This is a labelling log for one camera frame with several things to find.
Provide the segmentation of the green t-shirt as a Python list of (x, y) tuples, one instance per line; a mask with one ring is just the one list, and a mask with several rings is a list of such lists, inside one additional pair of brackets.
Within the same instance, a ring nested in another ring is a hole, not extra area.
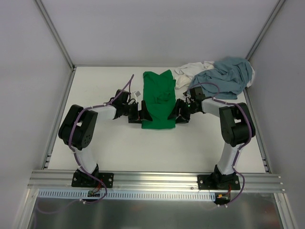
[(168, 116), (174, 109), (176, 80), (171, 70), (161, 74), (154, 72), (143, 73), (143, 100), (151, 121), (142, 122), (143, 129), (168, 130), (175, 128), (175, 119)]

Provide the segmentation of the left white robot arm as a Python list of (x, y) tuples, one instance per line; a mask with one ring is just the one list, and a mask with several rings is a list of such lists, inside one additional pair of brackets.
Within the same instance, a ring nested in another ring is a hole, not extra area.
[(79, 166), (73, 174), (73, 187), (93, 187), (101, 179), (98, 164), (89, 149), (97, 123), (121, 116), (128, 117), (129, 123), (141, 124), (153, 120), (145, 101), (141, 101), (141, 110), (138, 109), (136, 98), (139, 95), (139, 92), (130, 93), (119, 89), (103, 105), (84, 108), (74, 104), (70, 107), (59, 128), (58, 137), (72, 150)]

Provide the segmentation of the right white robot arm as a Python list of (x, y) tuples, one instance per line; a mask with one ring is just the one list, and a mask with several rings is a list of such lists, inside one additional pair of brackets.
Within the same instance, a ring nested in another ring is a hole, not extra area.
[(206, 177), (198, 176), (198, 188), (224, 190), (232, 187), (238, 190), (236, 163), (242, 149), (255, 136), (255, 127), (248, 106), (246, 103), (229, 103), (212, 97), (189, 103), (177, 99), (168, 119), (174, 119), (177, 124), (185, 124), (189, 122), (192, 114), (199, 112), (220, 119), (221, 135), (225, 144), (214, 171)]

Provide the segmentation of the white t-shirt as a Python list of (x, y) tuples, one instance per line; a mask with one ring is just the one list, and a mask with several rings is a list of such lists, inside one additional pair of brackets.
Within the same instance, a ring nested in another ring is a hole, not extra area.
[(176, 79), (176, 88), (180, 89), (184, 86), (189, 86), (195, 75), (213, 68), (214, 62), (209, 61), (188, 63), (176, 68), (173, 72)]

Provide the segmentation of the blue-grey t-shirt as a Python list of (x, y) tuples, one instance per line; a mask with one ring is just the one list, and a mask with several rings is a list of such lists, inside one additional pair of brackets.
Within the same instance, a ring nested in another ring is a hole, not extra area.
[(192, 79), (190, 89), (200, 86), (207, 97), (236, 100), (254, 81), (255, 71), (250, 62), (240, 57), (227, 57), (215, 61), (214, 68), (198, 73)]

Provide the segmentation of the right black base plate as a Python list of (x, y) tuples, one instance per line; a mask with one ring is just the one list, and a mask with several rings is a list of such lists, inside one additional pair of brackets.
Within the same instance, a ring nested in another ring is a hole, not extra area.
[(199, 190), (240, 190), (241, 186), (239, 183), (238, 176), (233, 173), (230, 175), (221, 175), (216, 177), (213, 174), (209, 175), (198, 175), (197, 184)]

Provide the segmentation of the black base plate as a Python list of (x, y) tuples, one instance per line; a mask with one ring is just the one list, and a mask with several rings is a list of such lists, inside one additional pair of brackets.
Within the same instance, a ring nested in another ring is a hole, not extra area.
[(240, 190), (241, 186), (239, 183), (238, 176), (233, 173), (230, 175), (221, 175), (216, 177), (213, 174), (209, 175), (198, 175), (197, 184), (199, 190)]
[(87, 174), (81, 172), (77, 169), (72, 178), (71, 186), (72, 187), (97, 187), (100, 182), (97, 179), (101, 180), (107, 188), (112, 188), (114, 181), (114, 173), (105, 173), (99, 172), (97, 169), (94, 170), (92, 176), (95, 176), (96, 179), (88, 176)]

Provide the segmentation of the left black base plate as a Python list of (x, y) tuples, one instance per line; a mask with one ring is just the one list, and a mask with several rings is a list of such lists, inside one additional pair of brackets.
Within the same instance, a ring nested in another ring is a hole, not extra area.
[(95, 176), (96, 179), (88, 176), (87, 174), (81, 172), (77, 169), (72, 178), (71, 186), (72, 187), (97, 187), (100, 182), (97, 179), (101, 180), (107, 188), (112, 188), (114, 181), (114, 173), (105, 173), (99, 172), (97, 169), (94, 170), (92, 176)]

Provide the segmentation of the aluminium mounting rail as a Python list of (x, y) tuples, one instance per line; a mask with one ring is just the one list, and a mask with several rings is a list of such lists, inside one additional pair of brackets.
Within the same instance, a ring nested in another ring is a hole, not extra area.
[[(73, 170), (33, 170), (28, 188), (71, 188)], [(113, 190), (198, 191), (204, 184), (198, 173), (113, 171)], [(285, 193), (281, 176), (268, 173), (246, 173), (239, 178), (244, 192)]]

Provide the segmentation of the left aluminium frame post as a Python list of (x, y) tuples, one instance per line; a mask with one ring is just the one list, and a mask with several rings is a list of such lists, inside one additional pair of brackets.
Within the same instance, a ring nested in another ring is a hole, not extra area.
[(69, 66), (69, 68), (71, 70), (74, 70), (75, 65), (73, 64), (73, 61), (72, 61), (70, 55), (68, 54), (68, 51), (67, 51), (64, 43), (62, 42), (62, 39), (61, 39), (57, 29), (55, 28), (54, 23), (53, 23), (50, 15), (49, 15), (46, 7), (45, 7), (43, 1), (41, 1), (41, 0), (34, 0), (34, 3), (37, 6), (37, 8), (38, 8), (38, 10), (39, 10), (43, 20), (45, 21), (45, 23), (46, 23), (46, 25), (47, 25), (47, 27), (48, 27), (52, 37), (54, 38), (56, 44), (58, 45), (58, 47), (59, 47), (59, 49), (60, 49), (60, 51), (61, 51), (61, 53), (62, 53), (62, 55), (63, 55), (63, 57), (64, 57), (64, 59), (65, 59), (65, 61), (67, 63), (67, 65)]

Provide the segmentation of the aluminium frame post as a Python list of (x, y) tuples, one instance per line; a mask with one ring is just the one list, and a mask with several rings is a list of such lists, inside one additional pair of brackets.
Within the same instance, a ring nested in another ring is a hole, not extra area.
[(277, 15), (279, 14), (280, 10), (282, 9), (282, 7), (284, 6), (285, 3), (286, 3), (286, 0), (278, 0), (276, 2), (276, 4), (273, 7), (271, 13), (269, 14), (268, 18), (266, 19), (265, 23), (263, 24), (261, 30), (259, 31), (259, 33), (258, 33), (254, 43), (252, 44), (249, 52), (247, 53), (247, 55), (245, 57), (246, 60), (249, 61), (252, 58), (252, 56), (254, 55), (255, 51), (259, 47), (259, 45), (262, 42), (264, 36), (267, 34), (270, 26), (275, 21)]
[(45, 23), (46, 23), (46, 25), (47, 25), (47, 27), (48, 27), (52, 37), (54, 38), (56, 44), (58, 45), (58, 47), (59, 47), (59, 49), (60, 49), (60, 51), (61, 51), (61, 53), (62, 53), (62, 55), (63, 55), (63, 57), (64, 57), (64, 59), (65, 59), (65, 61), (67, 63), (67, 65), (69, 66), (69, 68), (71, 70), (74, 70), (75, 65), (73, 64), (73, 61), (72, 61), (70, 55), (68, 54), (68, 51), (67, 51), (64, 43), (62, 42), (62, 39), (61, 39), (57, 29), (55, 28), (54, 23), (53, 23), (50, 15), (49, 15), (46, 7), (45, 7), (43, 1), (41, 1), (41, 0), (34, 0), (34, 3), (37, 6), (37, 8), (38, 8), (38, 10), (39, 10), (43, 20), (45, 21)]

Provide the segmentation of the right aluminium frame post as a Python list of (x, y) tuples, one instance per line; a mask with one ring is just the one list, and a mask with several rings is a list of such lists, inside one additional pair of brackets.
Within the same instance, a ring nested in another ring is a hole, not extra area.
[(271, 13), (269, 14), (268, 18), (266, 19), (265, 23), (263, 24), (261, 30), (259, 31), (259, 33), (258, 33), (254, 43), (252, 44), (249, 52), (247, 53), (247, 55), (245, 57), (246, 60), (249, 61), (252, 58), (252, 56), (254, 55), (255, 51), (259, 47), (259, 45), (262, 42), (264, 36), (267, 34), (270, 26), (275, 21), (277, 15), (279, 14), (280, 10), (282, 9), (282, 7), (284, 6), (285, 3), (286, 3), (286, 0), (278, 0), (276, 2), (276, 4), (273, 7)]

